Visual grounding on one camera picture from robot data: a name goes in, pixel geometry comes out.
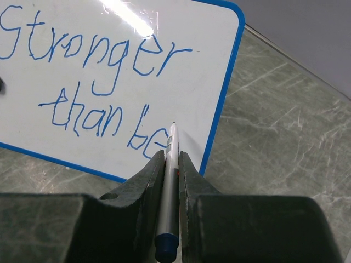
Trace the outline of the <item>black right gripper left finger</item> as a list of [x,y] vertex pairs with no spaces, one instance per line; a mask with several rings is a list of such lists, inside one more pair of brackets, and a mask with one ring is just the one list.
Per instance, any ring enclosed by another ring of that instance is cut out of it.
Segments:
[[1,194],[1,262],[154,262],[164,167],[158,151],[100,198]]

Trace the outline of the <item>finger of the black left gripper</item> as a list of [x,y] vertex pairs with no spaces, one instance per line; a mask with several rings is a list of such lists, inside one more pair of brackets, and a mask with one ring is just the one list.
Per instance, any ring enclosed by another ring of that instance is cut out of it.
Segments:
[[4,86],[3,80],[0,78],[0,92],[2,91]]

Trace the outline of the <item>white blue whiteboard marker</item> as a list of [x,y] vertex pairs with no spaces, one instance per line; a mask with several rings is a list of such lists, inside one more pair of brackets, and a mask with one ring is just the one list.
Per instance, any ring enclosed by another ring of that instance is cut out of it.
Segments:
[[165,174],[155,236],[157,262],[174,262],[179,246],[179,133],[172,123],[167,140]]

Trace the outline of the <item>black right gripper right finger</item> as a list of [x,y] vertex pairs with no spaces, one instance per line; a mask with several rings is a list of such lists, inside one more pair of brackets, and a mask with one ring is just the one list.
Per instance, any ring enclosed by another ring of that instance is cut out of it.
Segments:
[[225,195],[179,157],[183,262],[342,262],[309,197]]

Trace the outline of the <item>blue framed whiteboard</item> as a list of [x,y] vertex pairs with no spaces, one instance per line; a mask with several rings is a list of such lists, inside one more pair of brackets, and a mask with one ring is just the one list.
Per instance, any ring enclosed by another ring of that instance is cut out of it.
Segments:
[[244,24],[227,1],[1,1],[1,146],[122,182],[175,123],[203,173]]

